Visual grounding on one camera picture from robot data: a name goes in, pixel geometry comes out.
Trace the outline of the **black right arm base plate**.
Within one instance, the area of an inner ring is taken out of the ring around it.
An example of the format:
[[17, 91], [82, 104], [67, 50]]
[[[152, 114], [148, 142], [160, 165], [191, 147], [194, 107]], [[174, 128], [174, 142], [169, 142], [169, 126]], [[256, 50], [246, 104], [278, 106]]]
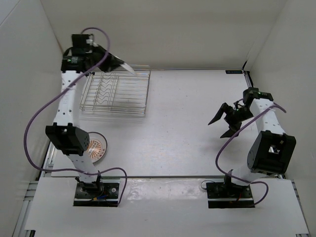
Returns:
[[206, 182], [209, 209], [254, 208], [250, 186], [228, 187], [223, 182]]

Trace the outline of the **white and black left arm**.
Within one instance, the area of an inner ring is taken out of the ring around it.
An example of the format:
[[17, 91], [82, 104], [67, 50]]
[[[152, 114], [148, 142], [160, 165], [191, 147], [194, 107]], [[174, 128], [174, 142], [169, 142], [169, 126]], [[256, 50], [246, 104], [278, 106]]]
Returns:
[[124, 61], [110, 54], [99, 45], [71, 47], [62, 59], [62, 91], [58, 110], [52, 125], [45, 133], [55, 148], [60, 150], [74, 165], [77, 182], [90, 197], [102, 195], [104, 186], [101, 176], [88, 156], [89, 134], [79, 125], [80, 100], [84, 79], [94, 68], [111, 72]]

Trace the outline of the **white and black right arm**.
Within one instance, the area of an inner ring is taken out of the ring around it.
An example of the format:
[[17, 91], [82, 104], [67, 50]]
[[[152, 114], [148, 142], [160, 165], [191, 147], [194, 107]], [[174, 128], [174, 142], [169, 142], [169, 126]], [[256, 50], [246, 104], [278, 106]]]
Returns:
[[222, 193], [230, 198], [257, 179], [284, 174], [296, 146], [295, 137], [286, 134], [277, 119], [278, 106], [270, 93], [250, 87], [243, 92], [242, 101], [243, 105], [235, 102], [234, 106], [223, 103], [210, 121], [213, 124], [223, 118], [229, 129], [221, 137], [230, 141], [245, 128], [244, 121], [254, 119], [257, 126], [258, 136], [248, 152], [246, 164], [225, 173]]

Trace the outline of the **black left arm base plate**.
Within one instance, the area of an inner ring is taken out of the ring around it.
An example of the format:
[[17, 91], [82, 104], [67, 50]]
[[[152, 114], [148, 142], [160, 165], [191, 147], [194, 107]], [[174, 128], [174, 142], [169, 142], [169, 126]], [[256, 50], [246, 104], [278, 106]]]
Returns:
[[73, 206], [117, 207], [119, 202], [119, 180], [102, 180], [100, 188], [88, 190], [83, 183], [77, 183]]

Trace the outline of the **green rimmed white plate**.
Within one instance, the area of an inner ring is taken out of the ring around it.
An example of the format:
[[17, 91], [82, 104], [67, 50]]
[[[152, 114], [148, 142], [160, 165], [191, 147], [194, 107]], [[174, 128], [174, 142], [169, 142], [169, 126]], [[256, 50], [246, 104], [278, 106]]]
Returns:
[[122, 63], [120, 66], [123, 67], [124, 69], [126, 69], [128, 72], [132, 73], [133, 75], [136, 75], [136, 72], [127, 63]]

